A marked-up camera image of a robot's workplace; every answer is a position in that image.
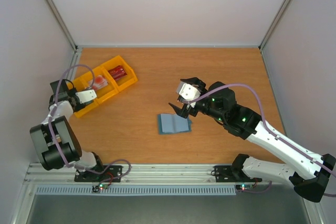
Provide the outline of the teal card holder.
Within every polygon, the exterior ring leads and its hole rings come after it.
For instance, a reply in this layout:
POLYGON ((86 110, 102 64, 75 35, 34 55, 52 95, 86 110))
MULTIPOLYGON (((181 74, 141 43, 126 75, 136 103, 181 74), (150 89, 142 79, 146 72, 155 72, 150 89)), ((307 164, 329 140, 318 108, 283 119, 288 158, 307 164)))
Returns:
POLYGON ((176 114, 162 113, 157 116, 158 131, 160 135, 191 132, 192 121, 176 114))

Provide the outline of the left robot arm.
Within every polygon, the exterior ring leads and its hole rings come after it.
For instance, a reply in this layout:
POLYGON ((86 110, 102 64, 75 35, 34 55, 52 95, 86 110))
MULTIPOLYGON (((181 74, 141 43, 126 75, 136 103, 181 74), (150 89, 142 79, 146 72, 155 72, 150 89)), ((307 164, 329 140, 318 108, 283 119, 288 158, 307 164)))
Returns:
POLYGON ((50 83, 52 95, 49 99, 47 117, 29 130, 39 162, 45 170, 74 167, 94 181, 105 177, 106 168, 94 152, 84 151, 72 130, 69 119, 89 105, 97 97, 93 88, 82 91, 68 87, 67 79, 50 83))

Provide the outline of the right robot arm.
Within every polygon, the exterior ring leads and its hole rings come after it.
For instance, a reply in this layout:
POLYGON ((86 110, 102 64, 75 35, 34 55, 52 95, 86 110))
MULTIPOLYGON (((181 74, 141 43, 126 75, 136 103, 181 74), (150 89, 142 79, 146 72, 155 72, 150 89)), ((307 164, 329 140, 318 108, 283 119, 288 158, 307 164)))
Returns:
POLYGON ((331 176, 335 176, 335 157, 320 155, 302 147, 267 122, 262 108, 259 112, 237 103, 233 84, 215 82, 209 87, 199 78, 181 79, 177 88, 179 108, 171 105, 182 117, 209 116, 229 134, 247 140, 272 153, 281 163, 267 162, 247 154, 238 154, 230 168, 221 171, 215 167, 213 176, 217 182, 229 179, 238 182, 237 191, 254 193, 244 182, 267 181, 287 185, 302 198, 320 202, 326 193, 331 176))

